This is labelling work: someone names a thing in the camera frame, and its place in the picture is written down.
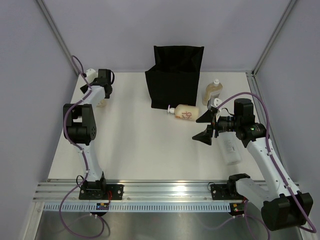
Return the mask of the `cream pump lotion bottle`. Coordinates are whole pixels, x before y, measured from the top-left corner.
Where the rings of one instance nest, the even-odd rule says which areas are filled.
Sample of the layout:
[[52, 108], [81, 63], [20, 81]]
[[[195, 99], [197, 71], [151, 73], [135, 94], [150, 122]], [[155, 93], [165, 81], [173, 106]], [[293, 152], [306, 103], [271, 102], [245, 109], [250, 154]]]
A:
[[167, 112], [177, 119], [195, 122], [199, 117], [200, 109], [196, 106], [179, 104], [176, 107], [168, 105]]

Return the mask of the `white bottle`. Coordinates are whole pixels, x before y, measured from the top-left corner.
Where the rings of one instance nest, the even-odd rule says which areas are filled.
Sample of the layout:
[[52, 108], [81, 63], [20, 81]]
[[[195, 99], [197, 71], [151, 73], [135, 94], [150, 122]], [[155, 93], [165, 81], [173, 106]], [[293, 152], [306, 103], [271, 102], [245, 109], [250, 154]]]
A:
[[219, 134], [218, 145], [226, 165], [236, 165], [242, 161], [242, 156], [237, 146], [237, 138], [232, 132]]

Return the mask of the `amber soap bottle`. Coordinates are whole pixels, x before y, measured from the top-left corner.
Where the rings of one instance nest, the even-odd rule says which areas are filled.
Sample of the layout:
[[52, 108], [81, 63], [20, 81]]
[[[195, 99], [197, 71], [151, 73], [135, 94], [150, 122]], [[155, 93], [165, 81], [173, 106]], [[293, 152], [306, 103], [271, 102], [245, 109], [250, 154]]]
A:
[[223, 89], [223, 85], [219, 81], [219, 79], [214, 79], [212, 83], [208, 84], [205, 88], [203, 97], [202, 97], [202, 104], [207, 106], [208, 101], [210, 98], [218, 98], [221, 91]]
[[107, 105], [107, 100], [104, 98], [102, 99], [97, 105], [97, 108], [104, 108]]

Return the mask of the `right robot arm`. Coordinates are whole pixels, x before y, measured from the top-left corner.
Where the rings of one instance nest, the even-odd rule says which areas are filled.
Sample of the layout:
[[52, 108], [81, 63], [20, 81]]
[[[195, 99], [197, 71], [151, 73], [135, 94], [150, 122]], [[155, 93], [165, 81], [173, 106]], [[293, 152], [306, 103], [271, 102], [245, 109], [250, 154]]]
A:
[[193, 140], [212, 144], [212, 138], [233, 132], [254, 158], [267, 185], [267, 190], [254, 183], [245, 173], [231, 175], [227, 181], [228, 196], [240, 196], [249, 200], [260, 210], [263, 223], [270, 231], [290, 227], [304, 228], [313, 206], [312, 196], [303, 193], [291, 180], [277, 154], [267, 128], [256, 122], [254, 104], [248, 98], [234, 100], [233, 115], [221, 116], [222, 101], [211, 98], [208, 110], [197, 123], [207, 123], [205, 131], [193, 136]]

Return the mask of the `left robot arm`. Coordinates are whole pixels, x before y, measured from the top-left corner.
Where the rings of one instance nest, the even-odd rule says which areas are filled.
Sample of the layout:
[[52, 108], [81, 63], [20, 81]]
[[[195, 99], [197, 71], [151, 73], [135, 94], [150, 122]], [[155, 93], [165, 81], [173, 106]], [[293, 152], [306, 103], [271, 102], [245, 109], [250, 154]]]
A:
[[97, 135], [94, 108], [110, 98], [115, 74], [110, 69], [92, 70], [91, 73], [96, 77], [92, 82], [84, 80], [85, 85], [80, 88], [83, 96], [76, 103], [63, 106], [63, 135], [83, 158], [84, 177], [77, 184], [79, 199], [110, 201], [112, 191], [108, 189], [94, 147]]

